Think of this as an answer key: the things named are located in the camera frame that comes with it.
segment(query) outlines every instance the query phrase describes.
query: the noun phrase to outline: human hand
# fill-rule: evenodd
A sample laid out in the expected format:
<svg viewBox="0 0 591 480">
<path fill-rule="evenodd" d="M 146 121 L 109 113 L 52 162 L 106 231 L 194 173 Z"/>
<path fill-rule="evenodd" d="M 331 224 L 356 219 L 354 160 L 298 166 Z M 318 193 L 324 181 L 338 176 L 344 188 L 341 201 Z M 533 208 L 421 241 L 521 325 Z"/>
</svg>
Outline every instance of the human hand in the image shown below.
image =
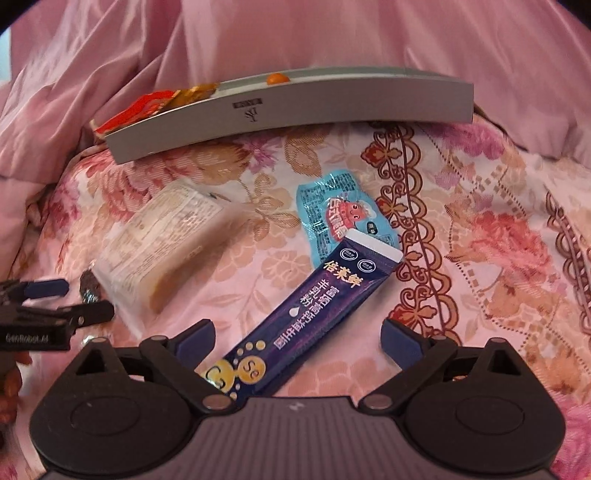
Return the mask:
<svg viewBox="0 0 591 480">
<path fill-rule="evenodd" d="M 16 363 L 21 365 L 31 365 L 33 362 L 28 352 L 3 352 L 2 354 L 12 355 Z M 4 384 L 0 388 L 0 424 L 12 423 L 17 418 L 18 393 L 21 387 L 21 371 L 18 366 L 14 366 L 7 372 Z"/>
</svg>

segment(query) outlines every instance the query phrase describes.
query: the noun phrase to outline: floral fabric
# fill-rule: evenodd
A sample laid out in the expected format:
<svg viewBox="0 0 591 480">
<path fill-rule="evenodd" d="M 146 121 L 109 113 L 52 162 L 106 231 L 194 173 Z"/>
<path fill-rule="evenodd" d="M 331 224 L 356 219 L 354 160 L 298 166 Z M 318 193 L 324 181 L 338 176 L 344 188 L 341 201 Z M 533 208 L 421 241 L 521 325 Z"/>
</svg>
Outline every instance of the floral fabric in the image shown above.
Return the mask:
<svg viewBox="0 0 591 480">
<path fill-rule="evenodd" d="M 82 271 L 168 182 L 186 176 L 257 219 L 147 325 L 175 335 L 211 318 L 221 358 L 311 271 L 296 213 L 301 183 L 350 169 L 400 236 L 405 261 L 283 387 L 280 395 L 358 400 L 397 372 L 381 352 L 385 317 L 461 345 L 507 338 L 561 408 L 567 436 L 553 465 L 562 480 L 591 479 L 591 171 L 518 151 L 483 119 L 472 125 L 298 127 L 179 148 L 117 166 L 108 150 L 84 158 L 28 212 L 37 225 L 14 275 L 59 275 L 78 301 Z M 87 335 L 134 345 L 125 325 L 79 332 L 74 351 L 42 354 L 25 372 L 14 453 L 0 468 L 18 480 L 42 468 L 28 417 Z"/>
</svg>

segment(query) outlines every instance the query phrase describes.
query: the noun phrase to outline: ribbed gray panel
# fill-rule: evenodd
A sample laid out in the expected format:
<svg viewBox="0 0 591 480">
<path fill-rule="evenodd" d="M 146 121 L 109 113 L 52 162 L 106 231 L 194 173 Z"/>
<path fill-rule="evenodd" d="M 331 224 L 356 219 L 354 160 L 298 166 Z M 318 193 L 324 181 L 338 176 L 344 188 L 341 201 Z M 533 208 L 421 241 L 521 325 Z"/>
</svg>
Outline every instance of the ribbed gray panel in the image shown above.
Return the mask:
<svg viewBox="0 0 591 480">
<path fill-rule="evenodd" d="M 187 447 L 135 480 L 469 480 L 433 465 L 396 424 L 346 398 L 252 398 L 203 422 Z M 57 473 L 43 480 L 75 480 Z M 540 472 L 519 480 L 554 480 Z"/>
</svg>

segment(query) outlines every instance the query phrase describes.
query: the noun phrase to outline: plastic wrapped bread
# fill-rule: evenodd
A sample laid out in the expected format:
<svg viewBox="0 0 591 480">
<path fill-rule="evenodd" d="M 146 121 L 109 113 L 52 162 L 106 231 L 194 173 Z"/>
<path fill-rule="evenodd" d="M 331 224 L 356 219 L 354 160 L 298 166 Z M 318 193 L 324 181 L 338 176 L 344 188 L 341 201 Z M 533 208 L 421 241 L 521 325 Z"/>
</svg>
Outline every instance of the plastic wrapped bread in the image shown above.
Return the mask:
<svg viewBox="0 0 591 480">
<path fill-rule="evenodd" d="M 96 259 L 92 272 L 130 329 L 159 314 L 205 262 L 249 219 L 248 206 L 200 193 L 188 179 L 168 184 L 148 202 Z"/>
</svg>

